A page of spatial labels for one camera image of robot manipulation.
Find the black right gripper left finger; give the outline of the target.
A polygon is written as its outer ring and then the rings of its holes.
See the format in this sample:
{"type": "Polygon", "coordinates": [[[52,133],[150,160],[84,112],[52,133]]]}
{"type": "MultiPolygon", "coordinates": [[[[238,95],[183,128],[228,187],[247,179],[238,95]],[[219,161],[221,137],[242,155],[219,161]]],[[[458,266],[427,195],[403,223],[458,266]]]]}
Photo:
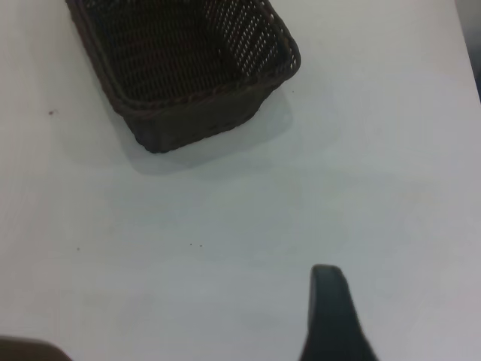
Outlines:
{"type": "Polygon", "coordinates": [[[0,341],[1,361],[71,361],[71,358],[56,345],[32,338],[2,336],[0,341]]]}

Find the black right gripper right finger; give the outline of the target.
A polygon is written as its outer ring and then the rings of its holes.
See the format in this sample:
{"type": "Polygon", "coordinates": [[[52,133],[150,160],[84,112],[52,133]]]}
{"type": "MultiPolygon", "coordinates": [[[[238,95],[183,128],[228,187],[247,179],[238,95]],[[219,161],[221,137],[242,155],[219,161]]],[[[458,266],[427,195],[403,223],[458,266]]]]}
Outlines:
{"type": "Polygon", "coordinates": [[[315,265],[310,272],[307,337],[300,360],[377,360],[343,272],[315,265]]]}

